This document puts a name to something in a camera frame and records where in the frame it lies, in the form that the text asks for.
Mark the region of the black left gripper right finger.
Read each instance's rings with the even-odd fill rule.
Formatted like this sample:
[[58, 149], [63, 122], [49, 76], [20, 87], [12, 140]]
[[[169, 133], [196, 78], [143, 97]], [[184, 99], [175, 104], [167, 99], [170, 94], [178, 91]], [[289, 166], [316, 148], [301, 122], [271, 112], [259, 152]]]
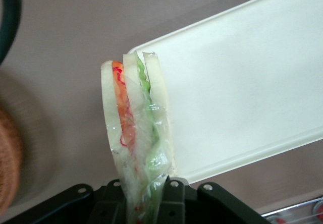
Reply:
[[251, 207], [213, 182], [197, 189], [168, 178], [160, 203], [160, 223], [269, 223]]

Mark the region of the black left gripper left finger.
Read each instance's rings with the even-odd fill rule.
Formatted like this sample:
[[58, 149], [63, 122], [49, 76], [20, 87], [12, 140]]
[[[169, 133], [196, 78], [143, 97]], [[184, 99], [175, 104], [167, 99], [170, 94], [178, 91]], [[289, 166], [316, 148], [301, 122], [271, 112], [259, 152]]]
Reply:
[[77, 184], [5, 223], [126, 223], [126, 198], [119, 180], [97, 190]]

